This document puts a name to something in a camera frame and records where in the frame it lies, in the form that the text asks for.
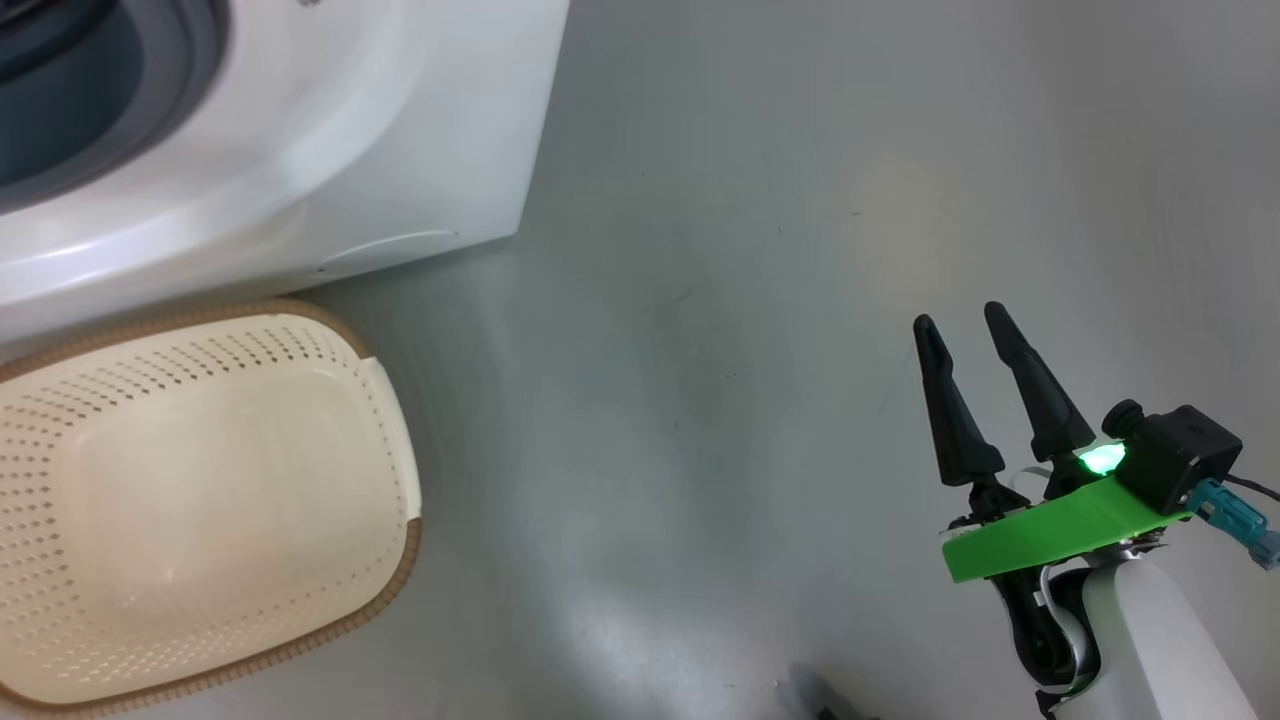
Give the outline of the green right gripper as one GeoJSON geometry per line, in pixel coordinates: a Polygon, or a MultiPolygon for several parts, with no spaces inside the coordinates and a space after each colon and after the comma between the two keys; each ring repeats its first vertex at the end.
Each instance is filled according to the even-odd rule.
{"type": "MultiPolygon", "coordinates": [[[[1092,445],[1094,432],[1005,305],[988,301],[984,319],[996,354],[1012,373],[1036,460],[1044,462],[1092,445]]],[[[955,383],[954,359],[937,325],[922,314],[911,332],[942,484],[995,483],[1005,469],[1004,457],[980,433],[955,383]]],[[[1125,454],[1121,443],[1091,448],[1079,457],[1089,484],[947,538],[941,551],[952,582],[1057,564],[1189,519],[1188,511],[1160,515],[1121,487],[1114,471],[1125,454]]]]}

